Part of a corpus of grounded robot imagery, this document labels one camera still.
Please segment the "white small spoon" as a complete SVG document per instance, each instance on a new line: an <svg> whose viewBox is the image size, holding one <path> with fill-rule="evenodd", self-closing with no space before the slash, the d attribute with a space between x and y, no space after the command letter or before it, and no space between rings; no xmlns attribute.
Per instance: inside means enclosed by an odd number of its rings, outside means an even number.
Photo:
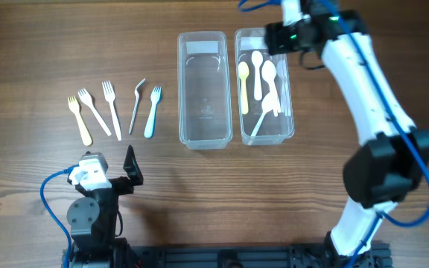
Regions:
<svg viewBox="0 0 429 268"><path fill-rule="evenodd" d="M261 73L260 68L264 61L263 55L260 51L253 51L251 56L252 64L254 66L255 77L254 77L254 98L256 101L262 99L262 88L261 88Z"/></svg>

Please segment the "white long plastic fork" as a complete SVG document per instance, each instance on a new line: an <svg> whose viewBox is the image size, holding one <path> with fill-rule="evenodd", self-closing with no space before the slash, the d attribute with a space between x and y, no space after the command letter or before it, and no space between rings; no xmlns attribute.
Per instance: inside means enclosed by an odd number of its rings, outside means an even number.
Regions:
<svg viewBox="0 0 429 268"><path fill-rule="evenodd" d="M109 103L111 116L112 116L112 122L115 130L116 137L119 141L122 141L122 134L121 134L121 126L118 119L118 115L115 108L115 91L114 88L109 80L106 80L102 83L102 88L104 91L104 97L106 101Z"/></svg>

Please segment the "light blue plastic fork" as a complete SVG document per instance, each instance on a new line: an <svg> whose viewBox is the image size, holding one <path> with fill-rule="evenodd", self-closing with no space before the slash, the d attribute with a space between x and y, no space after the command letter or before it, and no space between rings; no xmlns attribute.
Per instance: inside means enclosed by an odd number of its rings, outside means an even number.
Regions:
<svg viewBox="0 0 429 268"><path fill-rule="evenodd" d="M161 86L155 86L151 95L151 108L150 113L147 118L147 123L144 129L144 137L145 138L152 138L153 132L154 132L154 124L155 124L155 117L156 117L156 109L157 105L160 102L160 99L162 97L162 87Z"/></svg>

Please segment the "yellow plastic spoon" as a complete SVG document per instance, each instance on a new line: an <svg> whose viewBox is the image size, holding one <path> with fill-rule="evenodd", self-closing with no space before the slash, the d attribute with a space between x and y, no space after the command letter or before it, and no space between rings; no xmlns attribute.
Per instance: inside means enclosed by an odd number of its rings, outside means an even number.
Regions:
<svg viewBox="0 0 429 268"><path fill-rule="evenodd" d="M247 78L250 74L247 63L244 61L239 62L238 71L238 76L241 82L241 113L246 115L249 112L249 102L247 98Z"/></svg>

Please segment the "white ribbed spoon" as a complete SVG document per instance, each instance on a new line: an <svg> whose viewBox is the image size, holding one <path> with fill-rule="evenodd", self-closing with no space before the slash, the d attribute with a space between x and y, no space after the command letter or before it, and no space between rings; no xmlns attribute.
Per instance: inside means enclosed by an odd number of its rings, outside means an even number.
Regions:
<svg viewBox="0 0 429 268"><path fill-rule="evenodd" d="M268 93L261 102L261 116L252 130L251 137L274 134L279 120L274 116L273 109L273 94Z"/></svg>

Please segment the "yellow plastic fork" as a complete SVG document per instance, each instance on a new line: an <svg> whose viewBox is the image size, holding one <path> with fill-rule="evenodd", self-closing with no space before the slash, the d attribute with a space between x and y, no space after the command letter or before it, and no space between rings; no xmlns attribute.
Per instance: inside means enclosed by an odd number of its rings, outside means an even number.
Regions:
<svg viewBox="0 0 429 268"><path fill-rule="evenodd" d="M78 103L77 98L73 95L68 97L68 105L71 112L74 113L74 116L77 121L77 125L80 131L80 137L85 146L90 146L92 144L92 137L85 125L85 122L80 114L80 104Z"/></svg>

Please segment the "white short plastic fork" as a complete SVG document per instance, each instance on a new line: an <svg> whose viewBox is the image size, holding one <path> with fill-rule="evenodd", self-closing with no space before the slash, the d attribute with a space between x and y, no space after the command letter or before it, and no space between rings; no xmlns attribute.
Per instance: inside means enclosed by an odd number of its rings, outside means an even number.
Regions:
<svg viewBox="0 0 429 268"><path fill-rule="evenodd" d="M107 134L107 136L111 136L112 132L110 131L109 127L107 126L106 122L104 121L104 119L101 117L101 114L98 112L98 110L95 108L95 104L94 104L94 98L92 97L92 95L86 90L86 89L80 89L77 92L80 100L87 105L90 110L92 111L93 115L95 116L96 120L98 121L98 123L101 125L102 129L104 130L104 132Z"/></svg>

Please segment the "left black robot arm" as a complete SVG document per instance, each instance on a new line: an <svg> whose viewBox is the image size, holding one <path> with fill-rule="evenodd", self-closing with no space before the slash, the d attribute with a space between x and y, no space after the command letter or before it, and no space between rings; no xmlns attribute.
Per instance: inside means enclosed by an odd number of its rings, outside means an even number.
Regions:
<svg viewBox="0 0 429 268"><path fill-rule="evenodd" d="M64 252L69 267L142 267L142 260L127 239L116 231L122 224L118 198L132 194L143 181L121 176L110 179L110 188L75 189L83 197L75 200L67 212L72 246Z"/></svg>

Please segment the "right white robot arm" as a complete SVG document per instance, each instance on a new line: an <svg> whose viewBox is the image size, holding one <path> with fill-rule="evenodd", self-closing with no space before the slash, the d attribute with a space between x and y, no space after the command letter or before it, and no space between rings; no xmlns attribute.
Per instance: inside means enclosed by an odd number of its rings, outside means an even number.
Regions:
<svg viewBox="0 0 429 268"><path fill-rule="evenodd" d="M372 257L372 238L390 212L425 180L429 131L419 130L395 98L355 10L336 1L282 1L280 22L235 32L241 137L277 145L294 134L289 53L314 52L349 106L359 143L343 167L348 194L337 225L310 254L323 267L352 267ZM232 139L226 36L192 31L177 40L179 138L191 150L223 149ZM410 222L418 226L426 212Z"/></svg>

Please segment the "clear right plastic container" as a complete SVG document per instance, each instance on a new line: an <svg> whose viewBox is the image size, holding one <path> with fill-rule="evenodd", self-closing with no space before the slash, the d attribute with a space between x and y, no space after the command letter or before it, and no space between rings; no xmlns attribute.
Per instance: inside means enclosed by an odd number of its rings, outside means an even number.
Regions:
<svg viewBox="0 0 429 268"><path fill-rule="evenodd" d="M281 144L295 132L287 56L271 56L263 28L235 32L241 137L246 145Z"/></svg>

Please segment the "clear plastic container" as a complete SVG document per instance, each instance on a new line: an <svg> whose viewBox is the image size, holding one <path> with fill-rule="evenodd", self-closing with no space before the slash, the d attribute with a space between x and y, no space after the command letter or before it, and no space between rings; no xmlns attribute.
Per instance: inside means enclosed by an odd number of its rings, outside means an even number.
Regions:
<svg viewBox="0 0 429 268"><path fill-rule="evenodd" d="M226 35L181 33L177 71L180 141L190 150L225 148L232 139Z"/></svg>
<svg viewBox="0 0 429 268"><path fill-rule="evenodd" d="M281 144L295 132L287 56L271 56L263 28L235 32L241 137L246 145Z"/></svg>

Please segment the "clear left plastic container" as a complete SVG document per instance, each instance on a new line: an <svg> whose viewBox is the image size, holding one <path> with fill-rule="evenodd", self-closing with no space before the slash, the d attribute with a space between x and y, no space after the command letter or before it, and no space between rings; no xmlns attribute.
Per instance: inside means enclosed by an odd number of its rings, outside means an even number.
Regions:
<svg viewBox="0 0 429 268"><path fill-rule="evenodd" d="M177 71L180 141L190 150L225 148L232 139L226 35L181 33Z"/></svg>

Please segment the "translucent clear spoon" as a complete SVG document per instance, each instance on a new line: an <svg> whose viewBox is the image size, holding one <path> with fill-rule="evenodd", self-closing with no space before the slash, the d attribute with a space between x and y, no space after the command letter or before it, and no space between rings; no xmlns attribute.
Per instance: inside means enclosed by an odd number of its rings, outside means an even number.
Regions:
<svg viewBox="0 0 429 268"><path fill-rule="evenodd" d="M287 108L287 92L286 92L286 62L285 60L278 61L276 65L277 75L281 81L281 112L285 114L285 116L289 116L288 108Z"/></svg>

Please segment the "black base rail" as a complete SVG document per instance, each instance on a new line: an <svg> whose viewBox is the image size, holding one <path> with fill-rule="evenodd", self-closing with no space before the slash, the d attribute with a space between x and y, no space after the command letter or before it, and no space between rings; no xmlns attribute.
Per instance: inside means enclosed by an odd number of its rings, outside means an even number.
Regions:
<svg viewBox="0 0 429 268"><path fill-rule="evenodd" d="M216 268L220 252L233 251L244 267L258 268L320 268L330 267L323 260L320 243L301 243L289 246L266 247L205 247L168 248L134 246L141 259L140 267L160 268Z"/></svg>

